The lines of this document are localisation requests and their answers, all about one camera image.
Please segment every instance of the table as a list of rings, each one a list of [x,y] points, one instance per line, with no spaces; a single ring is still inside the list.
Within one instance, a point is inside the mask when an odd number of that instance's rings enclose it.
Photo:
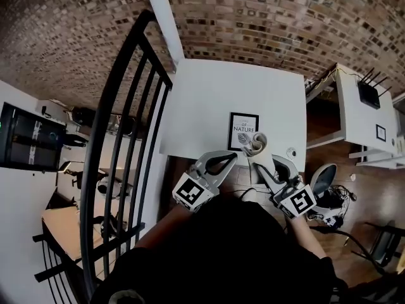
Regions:
[[[273,154],[291,159],[303,172],[306,103],[302,75],[234,62],[181,60],[163,113],[160,153],[198,159],[227,149],[230,113],[259,115]],[[238,165],[248,165],[239,152]]]
[[[360,101],[356,81],[359,80],[358,75],[363,76],[341,64],[337,64],[336,67],[336,72],[309,94],[307,103],[336,80],[340,107],[340,130],[308,142],[307,149],[345,140],[396,154],[397,124],[390,92],[388,91],[380,97],[381,108],[376,110]],[[379,94],[385,91],[380,85],[375,88]],[[377,138],[377,125],[385,129],[385,141]]]

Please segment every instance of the black metal railing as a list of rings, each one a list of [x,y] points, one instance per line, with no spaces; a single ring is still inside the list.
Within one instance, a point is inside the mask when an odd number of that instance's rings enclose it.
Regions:
[[[155,21],[154,14],[150,11],[143,11],[131,31],[129,32],[120,52],[114,62],[111,69],[107,83],[104,87],[104,91],[101,95],[99,106],[97,108],[96,116],[92,126],[92,131],[87,145],[87,154],[84,163],[84,176],[82,181],[82,194],[80,201],[80,247],[82,252],[82,263],[84,270],[84,280],[85,287],[87,291],[88,299],[91,298],[97,284],[96,273],[94,262],[101,257],[104,257],[104,276],[109,274],[109,252],[116,249],[116,258],[121,255],[120,246],[126,243],[127,251],[130,248],[131,239],[135,236],[135,241],[139,238],[139,232],[144,228],[142,223],[142,211],[144,198],[146,193],[147,180],[149,177],[149,169],[151,166],[151,161],[153,157],[154,145],[156,142],[156,136],[158,134],[159,124],[161,116],[163,113],[163,108],[166,102],[166,97],[168,91],[172,87],[172,82],[167,75],[165,69],[160,63],[158,57],[153,51],[150,43],[148,42],[146,36],[144,35],[144,30],[150,21]],[[136,69],[134,78],[130,85],[130,89],[127,95],[126,102],[123,107],[120,126],[115,139],[115,145],[113,148],[113,154],[111,158],[111,166],[109,170],[108,185],[106,191],[106,201],[104,207],[104,231],[103,231],[103,244],[97,248],[93,248],[93,215],[94,215],[94,197],[96,191],[97,183],[97,172],[99,168],[99,161],[101,157],[101,150],[103,148],[102,141],[108,127],[109,116],[112,112],[113,105],[120,88],[120,84],[123,80],[124,74],[127,70],[128,64],[132,58],[135,48],[140,48],[143,52],[142,58],[139,61],[138,67]],[[145,69],[146,62],[150,62],[151,69],[146,80],[146,84],[142,93],[142,97],[139,102],[139,107],[136,114],[136,119],[132,127],[132,133],[130,135],[130,142],[127,151],[127,156],[125,160],[125,167],[122,177],[122,187],[120,194],[120,201],[118,206],[118,226],[117,235],[114,239],[109,240],[109,217],[111,210],[111,195],[113,192],[113,184],[115,179],[116,165],[118,163],[118,155],[120,153],[120,146],[123,137],[123,123],[125,123],[128,118],[128,114],[131,108],[132,101],[135,96],[135,92],[139,86],[140,78]],[[135,169],[135,177],[132,183],[132,194],[130,195],[130,211],[128,219],[128,229],[123,231],[123,212],[125,207],[125,191],[127,190],[128,176],[131,166],[132,155],[134,152],[135,141],[141,127],[142,114],[146,105],[147,97],[153,79],[155,75],[159,76],[156,89],[154,91],[153,100],[149,109],[149,114],[147,116],[146,131],[144,138],[142,139],[137,166]],[[158,108],[158,113],[156,115],[156,123],[153,127],[153,133],[151,135],[150,141],[148,141],[148,135],[151,128],[152,119],[154,116],[155,108],[158,102],[158,97],[161,92],[162,85],[165,85],[164,91],[162,93],[162,99]],[[147,154],[147,160],[145,167],[143,166],[144,152],[147,143],[149,142],[149,152]],[[144,176],[142,181],[142,189],[139,195],[139,209],[137,214],[136,225],[134,223],[134,211],[135,202],[137,201],[137,190],[140,181],[141,169],[144,168]]]

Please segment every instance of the rolled fabric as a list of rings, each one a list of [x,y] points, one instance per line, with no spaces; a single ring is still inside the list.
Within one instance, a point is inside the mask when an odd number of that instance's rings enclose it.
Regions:
[[[249,162],[249,171],[251,176],[251,185],[263,184],[263,180],[254,168],[253,163],[257,163],[266,167],[266,169],[277,176],[276,169],[273,162],[273,157],[270,148],[267,146],[267,137],[262,132],[257,132],[253,135],[250,142],[250,149],[243,147],[241,150],[247,157]]]

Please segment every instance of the leaf illustration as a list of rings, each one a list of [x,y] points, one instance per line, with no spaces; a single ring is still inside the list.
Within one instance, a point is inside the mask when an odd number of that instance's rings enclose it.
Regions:
[[[241,145],[248,145],[251,142],[251,138],[246,133],[238,133],[238,141]]]

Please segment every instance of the black router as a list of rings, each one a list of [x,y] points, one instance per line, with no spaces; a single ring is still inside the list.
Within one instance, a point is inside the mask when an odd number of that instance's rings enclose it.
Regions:
[[[381,81],[377,82],[375,85],[371,86],[370,83],[375,80],[381,72],[378,72],[374,77],[371,78],[373,75],[372,68],[359,82],[357,82],[357,87],[359,89],[360,101],[374,109],[380,109],[380,96],[378,95],[378,91],[375,88],[377,85],[381,84],[383,81],[387,79],[384,78]]]

